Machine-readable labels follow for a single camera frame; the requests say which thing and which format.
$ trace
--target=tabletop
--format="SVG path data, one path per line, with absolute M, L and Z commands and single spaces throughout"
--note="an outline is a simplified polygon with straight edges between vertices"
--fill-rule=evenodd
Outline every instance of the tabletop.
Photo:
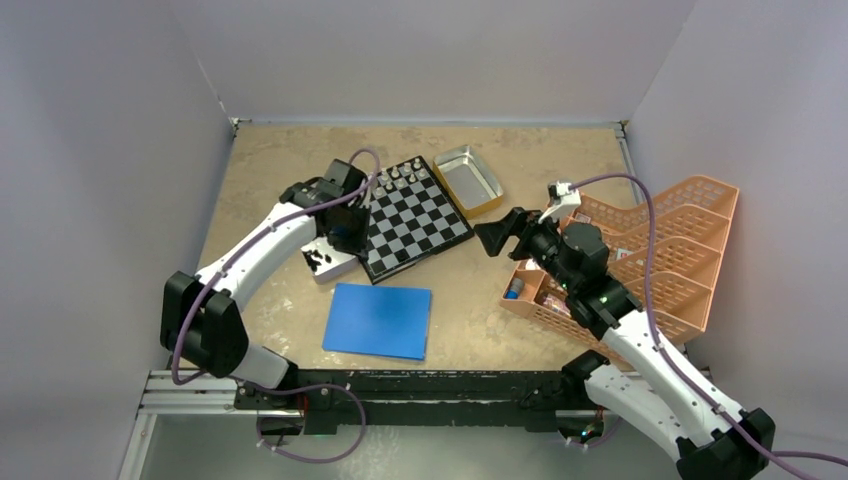
M 497 209 L 472 225 L 501 218 L 514 206 L 541 208 L 554 179 L 582 180 L 625 172 L 612 129 L 474 127 L 323 127 L 242 124 L 221 186 L 199 266 L 226 253 L 249 233 L 298 181 L 323 175 L 334 158 L 347 159 L 373 146 L 384 166 L 421 155 L 428 162 L 469 144 L 485 159 L 504 189 Z M 359 168 L 370 171 L 363 155 Z M 622 207 L 634 204 L 625 180 L 583 189 Z M 324 328 L 338 282 L 368 284 L 357 268 L 318 285 L 300 255 L 289 258 L 259 288 L 242 317 L 251 340 L 301 368 L 350 369 L 559 369 L 586 347 L 498 306 L 514 263 L 489 258 L 472 238 L 381 283 L 432 291 L 426 358 L 422 362 L 322 349 Z

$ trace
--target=item in basket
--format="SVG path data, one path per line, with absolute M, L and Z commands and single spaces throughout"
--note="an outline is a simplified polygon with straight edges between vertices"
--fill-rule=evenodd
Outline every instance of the item in basket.
M 557 298 L 556 295 L 552 295 L 550 293 L 542 295 L 542 297 L 539 298 L 539 305 L 553 310 L 554 313 L 568 315 L 568 307 L 566 307 L 565 302 Z
M 615 251 L 615 259 L 621 260 L 622 258 L 624 258 L 628 255 L 632 255 L 632 254 L 633 254 L 633 250 L 628 250 L 626 248 L 619 248 Z
M 509 300 L 515 300 L 521 295 L 521 291 L 524 290 L 524 280 L 520 278 L 513 278 L 511 282 L 509 282 L 509 290 L 507 290 L 504 298 Z

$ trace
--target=small bottle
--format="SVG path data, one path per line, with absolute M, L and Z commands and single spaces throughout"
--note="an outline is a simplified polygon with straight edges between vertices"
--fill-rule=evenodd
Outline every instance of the small bottle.
M 509 282 L 509 290 L 507 290 L 504 298 L 508 300 L 515 300 L 521 295 L 521 291 L 524 290 L 524 280 L 520 278 L 513 278 L 511 282 Z

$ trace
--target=chessboard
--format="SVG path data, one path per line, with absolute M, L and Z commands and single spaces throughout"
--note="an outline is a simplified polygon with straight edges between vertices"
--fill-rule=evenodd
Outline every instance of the chessboard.
M 427 162 L 415 157 L 377 177 L 362 263 L 377 284 L 473 236 Z

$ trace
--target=cable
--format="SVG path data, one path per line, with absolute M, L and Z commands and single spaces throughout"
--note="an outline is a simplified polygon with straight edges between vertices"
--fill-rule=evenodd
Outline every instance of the cable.
M 600 438 L 598 438 L 597 441 L 592 442 L 591 439 L 590 439 L 590 440 L 587 440 L 586 443 L 580 443 L 579 437 L 568 437 L 568 438 L 565 439 L 565 446 L 566 447 L 581 448 L 583 450 L 589 450 L 591 448 L 600 447 L 601 445 L 607 443 L 613 437 L 613 435 L 615 435 L 615 432 L 617 432 L 618 429 L 621 428 L 621 425 L 623 423 L 624 423 L 624 420 L 622 420 L 621 417 L 618 417 L 618 418 L 615 419 L 615 421 L 612 423 L 612 425 L 610 425 L 609 428 L 604 429 L 604 434 Z
M 844 458 L 835 457 L 833 455 L 827 455 L 825 453 L 816 453 L 816 452 L 798 452 L 795 450 L 775 450 L 771 452 L 778 457 L 786 457 L 786 458 L 812 458 L 814 460 L 821 460 L 824 462 L 831 462 L 837 465 L 842 465 L 843 467 L 848 467 L 848 460 Z
M 621 417 L 616 418 L 615 421 L 612 422 L 612 425 L 610 425 L 609 430 L 604 429 L 604 434 L 601 436 L 601 438 L 599 438 L 597 441 L 587 444 L 589 445 L 588 448 L 600 447 L 601 445 L 607 443 L 609 439 L 612 438 L 613 435 L 615 435 L 615 432 L 617 432 L 618 429 L 621 428 L 621 424 Z
M 589 178 L 589 179 L 586 179 L 586 180 L 583 180 L 583 181 L 580 181 L 580 182 L 577 182 L 577 183 L 573 183 L 573 184 L 571 184 L 569 189 L 570 190 L 577 190 L 578 188 L 583 187 L 585 185 L 588 185 L 590 183 L 595 183 L 595 182 L 598 182 L 598 181 L 601 181 L 601 180 L 607 180 L 607 179 L 610 179 L 610 178 L 626 178 L 627 180 L 630 180 L 631 182 L 635 183 L 639 187 L 639 189 L 642 190 L 642 193 L 644 194 L 644 197 L 645 197 L 645 203 L 647 203 L 647 205 L 648 205 L 648 224 L 649 224 L 650 233 L 648 235 L 648 255 L 647 255 L 647 259 L 645 260 L 645 284 L 644 284 L 644 288 L 645 288 L 645 310 L 647 311 L 647 314 L 648 314 L 648 327 L 649 327 L 648 330 L 651 332 L 651 338 L 653 339 L 654 346 L 656 346 L 657 350 L 660 353 L 660 356 L 663 358 L 663 360 L 665 360 L 665 363 L 668 364 L 669 368 L 671 368 L 674 371 L 674 373 L 677 374 L 677 376 L 683 381 L 683 383 L 685 383 L 689 388 L 692 389 L 692 391 L 697 393 L 699 397 L 701 397 L 705 402 L 707 402 L 707 404 L 715 412 L 718 412 L 718 415 L 720 415 L 725 421 L 727 421 L 727 423 L 730 424 L 730 426 L 733 427 L 733 429 L 736 430 L 736 432 L 739 433 L 739 435 L 742 436 L 742 438 L 744 438 L 745 441 L 748 442 L 748 444 L 751 445 L 751 447 L 753 447 L 754 450 L 756 450 L 760 455 L 766 457 L 769 461 L 773 462 L 775 465 L 786 470 L 787 472 L 791 473 L 792 475 L 795 475 L 798 478 L 801 478 L 803 480 L 815 480 L 815 477 L 813 477 L 812 475 L 809 475 L 809 474 L 801 471 L 800 469 L 790 465 L 789 463 L 783 461 L 782 459 L 778 458 L 778 456 L 775 455 L 773 452 L 770 452 L 767 448 L 760 445 L 760 443 L 757 442 L 757 440 L 755 440 L 754 437 L 752 437 L 744 428 L 742 428 L 742 425 L 740 425 L 736 420 L 734 420 L 733 417 L 730 416 L 730 414 L 728 414 L 726 411 L 724 411 L 724 409 L 721 407 L 721 404 L 716 402 L 709 395 L 709 393 L 707 393 L 703 389 L 701 389 L 701 387 L 699 387 L 697 383 L 695 383 L 690 377 L 688 377 L 686 375 L 686 373 L 683 372 L 683 370 L 681 370 L 680 367 L 678 367 L 674 363 L 674 360 L 671 359 L 668 352 L 665 351 L 664 345 L 661 345 L 661 342 L 660 342 L 659 330 L 657 329 L 657 320 L 654 317 L 653 296 L 651 294 L 651 270 L 652 270 L 653 263 L 654 263 L 654 244 L 656 243 L 656 240 L 657 240 L 657 215 L 656 215 L 656 212 L 654 211 L 654 200 L 651 198 L 651 193 L 648 191 L 648 187 L 646 187 L 645 184 L 642 183 L 641 180 L 634 177 L 633 175 L 629 175 L 629 174 L 626 174 L 626 173 L 606 173 L 606 174 L 603 174 L 603 175 L 598 175 L 597 177 L 592 177 L 592 178 Z M 800 456 L 800 454 L 804 454 L 804 455 L 806 455 L 805 458 L 815 458 L 815 459 L 818 459 L 818 460 L 825 460 L 825 461 L 829 461 L 829 462 L 838 463 L 840 465 L 848 464 L 848 460 L 843 460 L 841 458 L 831 457 L 829 455 L 824 455 L 824 454 L 818 454 L 818 453 L 812 453 L 812 452 L 810 452 L 810 453 L 808 453 L 808 452 L 787 452 L 787 453 L 793 453 L 794 455 L 792 455 L 792 456 L 794 456 L 794 457 L 798 457 L 798 456 Z
M 244 242 L 244 245 L 242 245 L 241 248 L 236 250 L 236 252 L 233 253 L 233 255 L 229 259 L 227 259 L 226 262 L 224 262 L 224 264 L 221 266 L 221 270 L 215 272 L 215 274 L 212 275 L 212 277 L 209 279 L 209 281 L 206 282 L 206 285 L 203 286 L 203 288 L 200 290 L 200 293 L 197 295 L 197 297 L 194 299 L 194 302 L 191 304 L 191 307 L 189 308 L 188 313 L 186 314 L 186 317 L 183 320 L 183 324 L 180 327 L 180 333 L 179 333 L 179 335 L 177 335 L 177 342 L 174 345 L 174 361 L 171 363 L 171 379 L 174 381 L 175 384 L 185 385 L 186 383 L 194 380 L 195 378 L 199 377 L 200 375 L 203 375 L 203 373 L 204 373 L 201 370 L 201 371 L 198 371 L 197 373 L 194 373 L 193 375 L 191 375 L 188 378 L 185 378 L 185 379 L 180 378 L 180 376 L 179 376 L 180 359 L 182 358 L 183 345 L 185 344 L 185 337 L 188 334 L 189 329 L 191 328 L 191 322 L 194 320 L 194 317 L 197 314 L 197 311 L 200 310 L 200 305 L 203 303 L 204 299 L 206 299 L 206 296 L 209 294 L 209 292 L 212 290 L 212 288 L 215 286 L 215 284 L 218 282 L 218 280 L 221 279 L 222 274 L 225 274 L 227 272 L 227 270 L 232 268 L 233 264 L 236 263 L 236 261 L 239 258 L 241 258 L 242 255 L 244 255 L 248 250 L 253 248 L 254 245 L 256 245 L 260 240 L 265 238 L 266 235 L 271 233 L 274 229 L 276 229 L 280 225 L 283 225 L 286 222 L 294 220 L 295 218 L 298 218 L 298 217 L 302 217 L 304 215 L 310 215 L 310 214 L 313 214 L 315 212 L 319 212 L 321 210 L 324 210 L 324 209 L 327 209 L 327 208 L 330 208 L 330 207 L 333 207 L 333 206 L 336 206 L 336 205 L 341 205 L 341 204 L 347 203 L 351 199 L 356 198 L 357 196 L 359 196 L 363 192 L 365 192 L 368 189 L 368 187 L 370 187 L 371 184 L 374 183 L 374 180 L 377 178 L 377 172 L 380 171 L 380 157 L 379 157 L 379 155 L 377 155 L 377 152 L 374 151 L 374 149 L 372 149 L 372 148 L 367 148 L 367 147 L 366 148 L 360 148 L 359 150 L 357 150 L 356 152 L 353 153 L 353 155 L 350 157 L 350 160 L 348 161 L 348 163 L 353 164 L 353 161 L 356 159 L 356 157 L 358 157 L 362 153 L 368 153 L 372 157 L 374 157 L 374 172 L 368 178 L 367 182 L 362 184 L 362 186 L 360 186 L 353 193 L 349 193 L 349 194 L 347 194 L 343 197 L 337 198 L 337 199 L 329 201 L 327 203 L 322 203 L 322 204 L 316 205 L 314 207 L 309 207 L 309 208 L 305 208 L 303 210 L 298 210 L 295 213 L 292 213 L 290 215 L 286 215 L 282 218 L 274 220 L 274 222 L 271 225 L 269 225 L 269 226 L 263 228 L 262 230 L 258 231 L 256 233 L 256 235 L 254 235 L 253 237 L 250 237 L 246 242 Z
M 183 345 L 185 344 L 185 337 L 186 337 L 186 334 L 188 333 L 189 329 L 191 328 L 191 322 L 194 320 L 194 317 L 197 314 L 197 311 L 200 309 L 200 305 L 203 303 L 203 300 L 206 298 L 206 296 L 209 294 L 209 292 L 215 286 L 215 283 L 217 283 L 218 280 L 221 279 L 221 276 L 224 273 L 226 273 L 227 270 L 232 268 L 233 264 L 239 258 L 241 258 L 241 256 L 244 255 L 245 252 L 250 250 L 254 245 L 256 245 L 257 242 L 259 242 L 260 240 L 265 238 L 266 235 L 271 233 L 273 230 L 275 230 L 280 225 L 283 225 L 286 222 L 289 222 L 291 220 L 294 220 L 295 218 L 298 218 L 298 217 L 301 217 L 301 216 L 304 216 L 304 215 L 309 215 L 309 214 L 330 208 L 330 207 L 335 206 L 335 205 L 341 205 L 341 204 L 347 203 L 351 199 L 356 198 L 357 196 L 361 195 L 363 192 L 368 190 L 368 188 L 371 187 L 371 184 L 374 183 L 374 180 L 376 180 L 377 172 L 380 171 L 380 156 L 372 148 L 368 148 L 368 147 L 360 148 L 359 150 L 354 152 L 353 155 L 351 155 L 348 163 L 353 164 L 353 161 L 356 159 L 356 157 L 358 157 L 359 155 L 361 155 L 363 153 L 368 153 L 369 155 L 374 157 L 374 171 L 372 172 L 371 176 L 368 178 L 368 181 L 363 183 L 361 187 L 359 187 L 356 191 L 354 191 L 354 192 L 352 192 L 348 195 L 337 198 L 337 199 L 332 200 L 330 202 L 322 203 L 322 204 L 316 205 L 314 207 L 305 208 L 305 209 L 299 210 L 299 211 L 297 211 L 297 212 L 295 212 L 291 215 L 286 215 L 282 218 L 275 220 L 270 226 L 263 228 L 262 230 L 257 232 L 256 235 L 249 238 L 244 243 L 244 245 L 241 246 L 241 248 L 236 250 L 236 252 L 233 253 L 233 255 L 226 262 L 224 262 L 224 264 L 221 266 L 221 270 L 219 270 L 214 275 L 212 275 L 212 277 L 209 279 L 209 281 L 206 283 L 206 285 L 203 286 L 203 288 L 200 290 L 200 293 L 197 295 L 197 298 L 195 298 L 194 302 L 191 304 L 191 307 L 189 308 L 189 311 L 186 314 L 185 319 L 183 320 L 183 324 L 180 327 L 180 333 L 179 333 L 179 335 L 177 335 L 177 341 L 174 344 L 174 359 L 173 359 L 173 362 L 171 363 L 171 379 L 173 380 L 173 382 L 176 385 L 185 385 L 185 384 L 191 382 L 192 380 L 196 379 L 197 377 L 206 373 L 203 370 L 199 370 L 199 371 L 195 372 L 194 374 L 192 374 L 192 375 L 190 375 L 186 378 L 180 378 L 179 365 L 180 365 L 180 359 L 182 358 L 182 351 L 183 351 Z M 259 428 L 259 424 L 257 423 L 257 431 L 259 431 L 259 433 L 260 433 L 259 445 L 265 445 L 266 448 L 268 448 L 269 450 L 271 450 L 274 453 L 279 453 L 280 455 L 283 455 L 283 456 L 286 456 L 286 457 L 289 457 L 291 459 L 298 460 L 298 461 L 301 461 L 301 462 L 305 462 L 305 463 L 330 463 L 330 462 L 335 462 L 337 460 L 341 460 L 342 458 L 345 458 L 348 455 L 350 455 L 351 453 L 353 453 L 353 451 L 356 450 L 356 448 L 359 446 L 360 442 L 362 442 L 362 438 L 365 436 L 365 426 L 366 426 L 365 408 L 362 406 L 362 402 L 360 402 L 359 399 L 356 398 L 356 395 L 354 395 L 352 392 L 350 392 L 349 390 L 347 390 L 345 388 L 342 388 L 338 385 L 329 384 L 329 383 L 321 384 L 321 385 L 310 385 L 308 387 L 295 388 L 295 389 L 292 389 L 292 390 L 274 390 L 274 389 L 270 389 L 270 388 L 265 388 L 261 385 L 255 385 L 253 383 L 251 383 L 251 385 L 256 390 L 259 390 L 261 392 L 270 393 L 270 394 L 273 394 L 273 395 L 281 395 L 281 396 L 300 394 L 300 393 L 309 392 L 309 391 L 312 391 L 312 390 L 319 390 L 319 389 L 322 389 L 322 388 L 338 390 L 338 391 L 343 392 L 345 395 L 349 396 L 353 400 L 353 402 L 356 404 L 356 407 L 359 410 L 359 417 L 360 417 L 360 420 L 361 420 L 359 435 L 356 437 L 356 440 L 353 442 L 353 445 L 351 445 L 350 448 L 348 448 L 344 452 L 342 452 L 342 453 L 340 453 L 336 456 L 329 457 L 329 458 L 304 457 L 304 456 L 301 456 L 301 455 L 297 455 L 297 454 L 294 454 L 294 453 L 290 453 L 290 452 L 286 452 L 284 450 L 278 449 L 276 446 L 269 445 L 268 442 L 265 442 L 261 438 L 261 428 Z
M 344 393 L 348 397 L 350 397 L 350 399 L 353 400 L 353 403 L 356 405 L 357 410 L 359 410 L 359 420 L 360 420 L 359 434 L 357 434 L 356 440 L 353 441 L 353 443 L 350 445 L 350 447 L 348 447 L 347 450 L 343 451 L 342 453 L 340 453 L 338 455 L 334 455 L 332 457 L 327 457 L 327 458 L 312 458 L 312 457 L 304 457 L 302 455 L 287 452 L 287 451 L 285 451 L 281 448 L 277 448 L 275 445 L 271 445 L 270 443 L 265 441 L 264 438 L 262 438 L 262 428 L 261 428 L 259 421 L 256 422 L 256 434 L 259 436 L 259 443 L 257 443 L 258 447 L 259 446 L 265 447 L 273 453 L 277 453 L 277 454 L 282 455 L 284 457 L 291 458 L 292 460 L 297 460 L 298 462 L 313 463 L 313 464 L 333 463 L 333 462 L 339 461 L 339 460 L 347 457 L 351 453 L 353 453 L 353 451 L 356 450 L 357 447 L 359 447 L 359 444 L 362 443 L 362 439 L 365 437 L 365 428 L 366 428 L 365 407 L 362 405 L 362 402 L 358 398 L 356 398 L 356 395 L 354 395 L 353 392 L 351 392 L 350 390 L 348 390 L 348 389 L 346 389 L 342 386 L 339 386 L 339 385 L 336 385 L 336 384 L 333 384 L 333 383 L 322 383 L 322 384 L 318 384 L 318 385 L 310 385 L 308 387 L 293 388 L 291 390 L 274 390 L 272 388 L 265 388 L 261 385 L 254 385 L 254 384 L 251 384 L 251 386 L 253 388 L 255 388 L 256 390 L 260 391 L 260 392 L 270 393 L 272 395 L 280 395 L 280 396 L 296 395 L 296 394 L 300 394 L 300 393 L 304 393 L 304 392 L 309 392 L 309 391 L 312 391 L 312 390 L 321 390 L 321 389 L 324 389 L 324 388 L 330 389 L 330 390 L 337 390 L 337 391 Z

